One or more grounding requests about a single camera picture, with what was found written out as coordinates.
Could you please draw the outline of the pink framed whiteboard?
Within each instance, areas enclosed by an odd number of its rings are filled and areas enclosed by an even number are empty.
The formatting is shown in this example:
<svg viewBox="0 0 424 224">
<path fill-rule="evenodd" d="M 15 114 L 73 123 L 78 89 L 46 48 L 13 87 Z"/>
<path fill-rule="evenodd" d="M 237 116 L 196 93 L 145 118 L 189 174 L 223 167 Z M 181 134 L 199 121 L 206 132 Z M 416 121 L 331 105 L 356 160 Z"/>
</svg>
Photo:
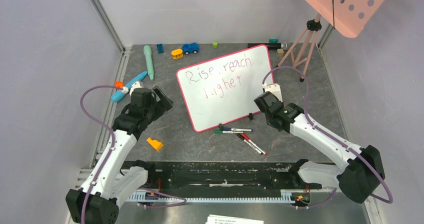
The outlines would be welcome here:
<svg viewBox="0 0 424 224">
<path fill-rule="evenodd" d="M 180 68 L 176 78 L 194 131 L 259 113 L 254 99 L 263 82 L 274 82 L 272 68 L 263 44 Z"/>
</svg>

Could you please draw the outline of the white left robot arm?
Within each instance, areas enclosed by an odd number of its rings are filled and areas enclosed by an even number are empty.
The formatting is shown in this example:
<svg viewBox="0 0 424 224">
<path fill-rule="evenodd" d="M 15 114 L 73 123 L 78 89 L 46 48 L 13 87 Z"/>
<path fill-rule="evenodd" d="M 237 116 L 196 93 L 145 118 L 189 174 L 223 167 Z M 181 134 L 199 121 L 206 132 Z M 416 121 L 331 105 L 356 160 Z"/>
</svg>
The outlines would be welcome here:
<svg viewBox="0 0 424 224">
<path fill-rule="evenodd" d="M 79 189 L 70 189 L 65 201 L 77 224 L 114 224 L 123 203 L 137 188 L 153 187 L 157 174 L 141 166 L 130 167 L 117 179 L 130 150 L 152 122 L 173 107 L 173 102 L 157 86 L 137 87 L 131 91 L 130 103 L 105 125 L 110 136 L 106 149 Z"/>
</svg>

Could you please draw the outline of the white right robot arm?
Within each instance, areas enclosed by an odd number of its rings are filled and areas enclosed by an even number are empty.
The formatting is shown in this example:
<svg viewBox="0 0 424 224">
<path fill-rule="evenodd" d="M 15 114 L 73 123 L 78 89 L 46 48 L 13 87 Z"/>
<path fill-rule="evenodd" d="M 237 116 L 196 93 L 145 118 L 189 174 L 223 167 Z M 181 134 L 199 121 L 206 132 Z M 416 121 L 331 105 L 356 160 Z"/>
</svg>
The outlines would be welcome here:
<svg viewBox="0 0 424 224">
<path fill-rule="evenodd" d="M 254 99 L 266 123 L 298 137 L 319 150 L 333 163 L 320 164 L 301 159 L 290 169 L 289 183 L 295 188 L 306 184 L 333 187 L 355 203 L 362 204 L 385 179 L 381 154 L 377 148 L 343 139 L 320 125 L 294 103 L 284 105 L 266 91 Z"/>
</svg>

